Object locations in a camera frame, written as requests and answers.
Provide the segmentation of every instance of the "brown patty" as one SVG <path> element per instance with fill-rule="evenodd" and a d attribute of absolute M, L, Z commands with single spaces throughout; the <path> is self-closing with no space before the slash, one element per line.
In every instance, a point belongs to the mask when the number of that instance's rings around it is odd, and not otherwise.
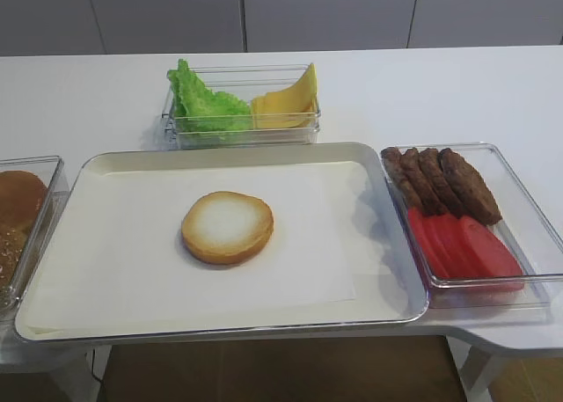
<path fill-rule="evenodd" d="M 41 179 L 30 172 L 0 172 L 0 219 L 28 234 L 47 194 Z"/>
<path fill-rule="evenodd" d="M 419 154 L 419 164 L 422 173 L 430 182 L 434 192 L 455 217 L 467 214 L 464 204 L 457 198 L 446 178 L 443 177 L 442 167 L 438 162 L 437 149 L 425 149 Z"/>
<path fill-rule="evenodd" d="M 483 224 L 502 219 L 493 194 L 477 170 L 451 149 L 440 151 L 443 176 L 471 215 Z"/>
<path fill-rule="evenodd" d="M 401 157 L 401 167 L 413 185 L 414 190 L 420 196 L 422 204 L 429 215 L 445 215 L 449 213 L 448 208 L 442 204 L 434 189 L 422 173 L 419 165 L 419 151 L 415 148 L 408 149 Z"/>
<path fill-rule="evenodd" d="M 10 283 L 26 240 L 24 233 L 0 224 L 0 289 Z"/>
<path fill-rule="evenodd" d="M 401 152 L 397 147 L 388 147 L 381 151 L 381 158 L 384 161 L 385 170 L 391 177 L 395 186 L 405 196 L 407 207 L 416 207 L 422 214 L 426 214 L 426 210 L 422 204 L 420 196 L 414 191 L 413 186 L 409 182 L 403 168 L 401 167 Z"/>

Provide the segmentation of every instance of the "white tray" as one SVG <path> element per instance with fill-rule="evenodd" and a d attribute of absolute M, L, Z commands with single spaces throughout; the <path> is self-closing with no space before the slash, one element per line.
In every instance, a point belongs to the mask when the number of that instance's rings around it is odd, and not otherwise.
<path fill-rule="evenodd" d="M 255 195 L 274 234 L 213 268 L 179 226 L 210 192 Z M 28 340 L 412 321 L 428 307 L 376 152 L 362 144 L 113 153 L 80 172 L 16 317 Z"/>

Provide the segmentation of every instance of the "clear plastic container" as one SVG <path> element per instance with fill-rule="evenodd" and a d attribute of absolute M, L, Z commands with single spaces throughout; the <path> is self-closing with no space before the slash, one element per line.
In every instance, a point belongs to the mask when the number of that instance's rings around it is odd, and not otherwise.
<path fill-rule="evenodd" d="M 546 306 L 563 289 L 563 242 L 499 150 L 492 144 L 463 143 L 399 147 L 451 148 L 479 171 L 501 210 L 502 220 L 491 228 L 512 252 L 523 276 L 440 279 L 433 275 L 416 243 L 401 192 L 388 179 L 391 194 L 419 261 L 433 308 L 492 305 Z"/>
<path fill-rule="evenodd" d="M 37 175 L 48 188 L 39 214 L 26 240 L 11 281 L 0 288 L 0 322 L 15 316 L 18 302 L 53 233 L 69 196 L 63 162 L 58 156 L 31 157 L 0 161 L 0 172 L 26 171 Z"/>
<path fill-rule="evenodd" d="M 194 69 L 205 85 L 213 91 L 226 91 L 248 102 L 270 91 L 283 90 L 294 84 L 307 70 L 306 65 L 252 66 L 238 68 Z M 172 90 L 166 97 L 163 111 L 165 144 L 178 150 L 216 147 L 242 147 L 263 144 L 315 143 L 317 141 L 320 107 L 313 101 L 308 113 L 276 113 L 237 116 L 174 117 Z M 227 125 L 238 130 L 227 130 Z M 193 132 L 197 126 L 213 129 Z"/>

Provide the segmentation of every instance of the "yellow cheese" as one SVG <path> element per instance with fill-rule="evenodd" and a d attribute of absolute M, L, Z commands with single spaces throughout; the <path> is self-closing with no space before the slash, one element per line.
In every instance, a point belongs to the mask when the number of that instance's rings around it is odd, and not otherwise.
<path fill-rule="evenodd" d="M 308 113 L 317 96 L 315 65 L 310 64 L 297 82 L 285 90 L 268 92 L 252 100 L 252 114 L 257 128 L 293 128 L 303 123 L 302 116 L 272 116 L 283 113 Z"/>

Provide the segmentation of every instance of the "wooden floor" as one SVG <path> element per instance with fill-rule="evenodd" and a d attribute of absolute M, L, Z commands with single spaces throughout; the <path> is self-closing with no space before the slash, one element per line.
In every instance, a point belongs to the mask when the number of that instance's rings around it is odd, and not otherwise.
<path fill-rule="evenodd" d="M 106 402 L 465 401 L 439 337 L 113 347 Z M 495 402 L 563 398 L 563 360 L 513 361 Z M 68 402 L 47 375 L 0 375 L 2 402 Z"/>

